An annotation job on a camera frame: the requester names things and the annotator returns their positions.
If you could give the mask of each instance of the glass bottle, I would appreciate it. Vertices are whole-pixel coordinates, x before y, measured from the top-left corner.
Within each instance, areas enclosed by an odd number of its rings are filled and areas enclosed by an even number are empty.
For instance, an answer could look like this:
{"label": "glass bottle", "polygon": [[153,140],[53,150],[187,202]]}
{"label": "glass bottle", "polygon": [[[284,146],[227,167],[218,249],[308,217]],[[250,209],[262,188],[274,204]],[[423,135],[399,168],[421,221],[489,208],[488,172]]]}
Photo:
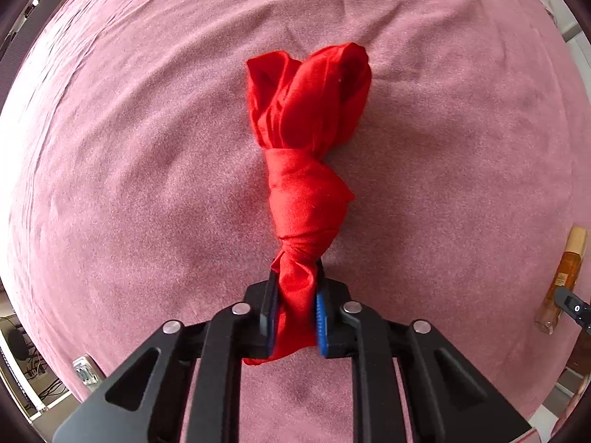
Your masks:
{"label": "glass bottle", "polygon": [[554,290],[558,286],[565,286],[572,291],[577,281],[578,272],[581,269],[586,246],[587,230],[579,226],[573,226],[568,234],[566,248],[558,264],[554,280],[552,280],[542,306],[539,307],[534,316],[534,322],[540,331],[551,335],[556,328],[562,310],[554,304]]}

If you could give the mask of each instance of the twisted fabric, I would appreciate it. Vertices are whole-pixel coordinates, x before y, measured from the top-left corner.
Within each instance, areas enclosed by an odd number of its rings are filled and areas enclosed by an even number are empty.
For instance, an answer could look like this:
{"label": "twisted fabric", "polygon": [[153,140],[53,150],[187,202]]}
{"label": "twisted fabric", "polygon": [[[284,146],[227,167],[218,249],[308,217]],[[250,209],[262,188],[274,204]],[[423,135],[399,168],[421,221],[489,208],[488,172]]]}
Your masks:
{"label": "twisted fabric", "polygon": [[353,135],[371,71],[365,49],[354,43],[324,48],[304,62],[276,51],[247,66],[250,123],[265,151],[269,203],[281,241],[271,264],[280,287],[271,361],[315,345],[315,262],[338,234],[353,200],[347,185],[320,160]]}

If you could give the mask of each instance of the red cloth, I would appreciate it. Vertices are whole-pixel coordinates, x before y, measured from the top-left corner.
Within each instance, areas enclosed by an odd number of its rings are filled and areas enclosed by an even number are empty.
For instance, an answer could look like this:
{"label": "red cloth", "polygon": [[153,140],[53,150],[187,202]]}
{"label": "red cloth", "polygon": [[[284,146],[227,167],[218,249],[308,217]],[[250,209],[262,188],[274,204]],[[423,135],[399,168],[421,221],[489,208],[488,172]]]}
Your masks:
{"label": "red cloth", "polygon": [[[304,62],[276,51],[247,62],[248,110],[269,169],[269,203],[281,250],[277,343],[268,361],[315,345],[315,262],[339,232],[353,193],[320,160],[348,141],[365,106],[371,70],[363,47],[324,48]],[[247,360],[248,364],[263,363]]]}

